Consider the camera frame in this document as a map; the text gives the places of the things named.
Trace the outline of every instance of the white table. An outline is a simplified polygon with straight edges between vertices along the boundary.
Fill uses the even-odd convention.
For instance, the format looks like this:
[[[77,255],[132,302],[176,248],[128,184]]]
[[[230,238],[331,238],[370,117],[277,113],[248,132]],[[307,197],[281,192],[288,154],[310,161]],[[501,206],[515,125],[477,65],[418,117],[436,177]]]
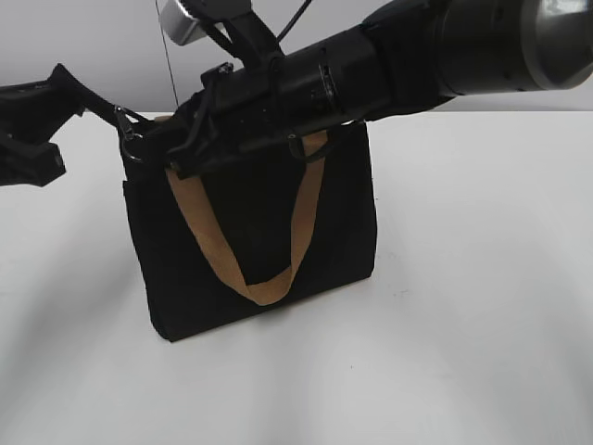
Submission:
[[[171,345],[114,131],[0,188],[0,443],[593,443],[593,113],[371,126],[374,277]]]

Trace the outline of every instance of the silver metal part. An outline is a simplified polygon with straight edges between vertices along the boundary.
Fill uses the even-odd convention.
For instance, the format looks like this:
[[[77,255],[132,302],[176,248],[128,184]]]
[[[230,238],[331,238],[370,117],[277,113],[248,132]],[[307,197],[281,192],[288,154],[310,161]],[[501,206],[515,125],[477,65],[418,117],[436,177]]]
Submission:
[[[189,45],[206,37],[200,20],[193,17],[179,0],[169,0],[160,12],[160,26],[179,46]]]

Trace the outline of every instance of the white surface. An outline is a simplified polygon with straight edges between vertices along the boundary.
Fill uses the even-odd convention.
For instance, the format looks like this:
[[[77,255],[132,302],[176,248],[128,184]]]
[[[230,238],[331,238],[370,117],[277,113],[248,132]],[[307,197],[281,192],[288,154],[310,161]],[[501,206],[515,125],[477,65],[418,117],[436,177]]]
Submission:
[[[161,8],[165,0],[158,0]],[[360,23],[387,0],[315,0],[284,41],[287,54]],[[302,0],[253,0],[279,32]],[[200,74],[230,59],[212,42],[179,47],[168,40],[180,99],[202,88]],[[0,86],[45,79],[63,62],[111,102],[138,111],[173,110],[155,0],[3,0]],[[485,95],[443,110],[592,110],[593,81],[572,91]]]
[[[593,443],[591,120],[374,124],[373,278],[175,345],[115,134],[72,121],[67,176],[0,188],[0,443]]]

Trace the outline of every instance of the tan strap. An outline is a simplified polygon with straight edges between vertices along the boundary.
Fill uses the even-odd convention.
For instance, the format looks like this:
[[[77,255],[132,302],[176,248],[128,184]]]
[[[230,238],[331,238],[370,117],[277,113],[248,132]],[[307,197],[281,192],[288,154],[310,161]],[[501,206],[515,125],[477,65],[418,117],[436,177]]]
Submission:
[[[303,143],[305,153],[313,154],[327,143],[327,133],[308,136]],[[270,281],[250,286],[246,284],[237,258],[222,233],[202,181],[199,178],[180,180],[171,170],[167,170],[167,176],[183,217],[216,276],[238,294],[264,306],[286,296],[309,249],[324,168],[324,159],[308,164],[298,189],[291,221],[290,266]]]

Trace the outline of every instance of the black mechanical arm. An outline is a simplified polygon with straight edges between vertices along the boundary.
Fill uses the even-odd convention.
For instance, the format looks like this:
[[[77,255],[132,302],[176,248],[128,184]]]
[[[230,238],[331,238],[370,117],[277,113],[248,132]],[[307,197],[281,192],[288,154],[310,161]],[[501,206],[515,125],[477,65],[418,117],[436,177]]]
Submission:
[[[299,144],[308,134],[463,95],[573,88],[593,72],[592,0],[394,0],[291,55],[250,0],[169,0],[161,24],[178,45],[210,37],[244,67],[204,73],[204,91],[163,124],[114,107],[60,66],[47,82],[0,89],[0,184],[62,174],[48,141],[82,108],[118,128],[128,159],[184,178],[287,141],[312,160]]]

